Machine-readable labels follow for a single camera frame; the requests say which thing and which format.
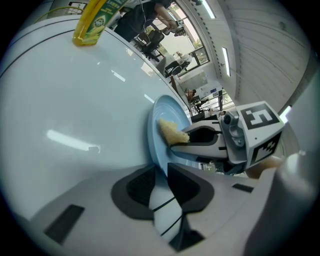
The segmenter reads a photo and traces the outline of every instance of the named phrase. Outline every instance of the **label on bottle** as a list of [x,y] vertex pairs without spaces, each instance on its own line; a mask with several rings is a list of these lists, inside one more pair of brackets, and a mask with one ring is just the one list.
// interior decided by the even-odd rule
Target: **label on bottle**
[[97,41],[105,29],[105,26],[127,1],[128,0],[107,0],[89,25],[82,43]]

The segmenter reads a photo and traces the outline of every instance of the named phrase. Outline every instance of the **white table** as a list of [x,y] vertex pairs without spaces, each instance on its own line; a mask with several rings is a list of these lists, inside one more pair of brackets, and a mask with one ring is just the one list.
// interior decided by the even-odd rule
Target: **white table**
[[[96,173],[151,163],[147,118],[159,96],[187,110],[154,66],[110,29],[97,45],[76,47],[79,18],[22,30],[0,66],[2,181],[12,209],[27,219]],[[173,197],[165,186],[152,196],[151,208]],[[181,212],[176,200],[168,205],[176,213],[162,216],[171,221]]]

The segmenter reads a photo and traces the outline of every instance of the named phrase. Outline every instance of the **blue plate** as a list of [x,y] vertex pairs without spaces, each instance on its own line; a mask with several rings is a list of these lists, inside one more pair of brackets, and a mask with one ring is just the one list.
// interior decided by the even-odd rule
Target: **blue plate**
[[160,96],[154,102],[148,119],[148,144],[153,162],[164,171],[165,175],[168,175],[168,163],[180,163],[198,168],[199,163],[180,158],[172,153],[161,134],[158,125],[160,118],[176,123],[178,131],[190,126],[189,119],[179,103],[168,95]]

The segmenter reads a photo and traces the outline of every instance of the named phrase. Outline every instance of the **sponge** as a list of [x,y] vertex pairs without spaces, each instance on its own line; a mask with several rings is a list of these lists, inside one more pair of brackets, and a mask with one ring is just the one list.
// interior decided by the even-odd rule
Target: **sponge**
[[189,135],[186,132],[177,131],[178,125],[176,123],[166,121],[163,118],[160,118],[158,123],[161,129],[161,133],[169,146],[177,143],[189,142]]

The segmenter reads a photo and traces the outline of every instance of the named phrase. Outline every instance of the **yellow bottle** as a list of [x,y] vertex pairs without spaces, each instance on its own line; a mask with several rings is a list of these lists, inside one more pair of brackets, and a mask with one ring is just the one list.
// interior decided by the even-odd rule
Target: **yellow bottle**
[[91,0],[84,9],[73,33],[76,46],[93,46],[105,26],[128,0]]

